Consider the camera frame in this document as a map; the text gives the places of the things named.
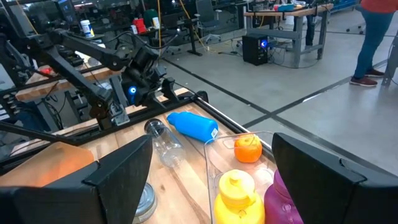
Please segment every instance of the red sneaker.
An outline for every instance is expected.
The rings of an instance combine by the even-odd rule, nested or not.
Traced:
[[[365,77],[382,78],[384,77],[384,72],[379,72],[372,68],[372,70],[366,72]]]
[[[376,81],[371,80],[370,78],[351,78],[351,81],[349,81],[349,84],[352,85],[360,85],[360,86],[365,86],[365,87],[374,87],[377,85]]]

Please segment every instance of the orange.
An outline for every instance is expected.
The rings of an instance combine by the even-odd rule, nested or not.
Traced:
[[[262,144],[255,134],[245,134],[235,140],[234,153],[239,162],[256,162],[261,152]]]

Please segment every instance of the clear plastic bin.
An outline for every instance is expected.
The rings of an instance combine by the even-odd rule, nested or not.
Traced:
[[[256,192],[264,199],[264,194],[274,181],[276,165],[263,155],[257,162],[239,162],[234,155],[235,141],[240,139],[251,139],[250,135],[256,135],[259,139],[265,139],[267,135],[273,133],[259,131],[253,133],[237,134],[232,136],[218,137],[205,144],[206,171],[209,189],[210,212],[212,223],[215,223],[214,202],[219,194],[218,182],[221,176],[230,170],[239,169],[251,175],[256,183]]]

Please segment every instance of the red object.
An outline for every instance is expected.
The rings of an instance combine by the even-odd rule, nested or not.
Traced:
[[[361,5],[371,12],[394,13],[398,9],[398,0],[362,0]]]
[[[134,19],[132,23],[136,25],[139,34],[146,32],[147,29],[145,28],[144,19]]]
[[[42,73],[46,73],[48,75],[50,75],[52,73],[52,68],[45,68],[45,69],[41,69],[40,70]]]

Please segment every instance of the yellow bottle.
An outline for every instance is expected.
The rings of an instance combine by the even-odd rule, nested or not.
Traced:
[[[221,176],[214,204],[217,224],[264,224],[266,213],[254,179],[245,171],[231,170]]]

